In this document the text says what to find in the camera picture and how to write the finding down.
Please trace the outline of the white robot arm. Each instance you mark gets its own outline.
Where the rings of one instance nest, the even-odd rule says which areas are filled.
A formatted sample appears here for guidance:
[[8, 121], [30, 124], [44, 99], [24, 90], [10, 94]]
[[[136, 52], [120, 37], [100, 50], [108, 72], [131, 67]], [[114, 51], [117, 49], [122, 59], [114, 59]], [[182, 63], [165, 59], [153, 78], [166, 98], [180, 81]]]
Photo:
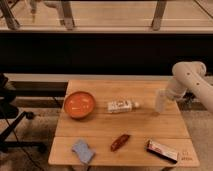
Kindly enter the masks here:
[[213, 86], [204, 80], [206, 65], [203, 62], [178, 62], [173, 66], [172, 74], [165, 89], [165, 96], [169, 100], [179, 100], [189, 90], [213, 113]]

